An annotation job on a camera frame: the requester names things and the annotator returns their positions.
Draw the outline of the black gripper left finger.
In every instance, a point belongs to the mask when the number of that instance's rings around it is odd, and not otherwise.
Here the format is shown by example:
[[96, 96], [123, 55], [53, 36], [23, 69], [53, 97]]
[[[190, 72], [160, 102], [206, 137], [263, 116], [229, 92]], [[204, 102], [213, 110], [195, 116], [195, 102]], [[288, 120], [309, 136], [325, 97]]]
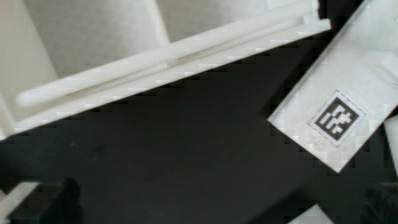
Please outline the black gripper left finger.
[[57, 183], [27, 181], [0, 188], [0, 224], [84, 224], [73, 179]]

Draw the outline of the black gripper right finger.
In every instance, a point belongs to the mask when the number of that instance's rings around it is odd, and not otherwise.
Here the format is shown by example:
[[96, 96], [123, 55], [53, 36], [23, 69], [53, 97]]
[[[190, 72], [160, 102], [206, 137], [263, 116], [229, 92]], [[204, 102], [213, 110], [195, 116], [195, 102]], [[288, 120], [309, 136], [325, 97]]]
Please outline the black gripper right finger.
[[380, 183], [368, 188], [361, 224], [398, 224], [398, 183]]

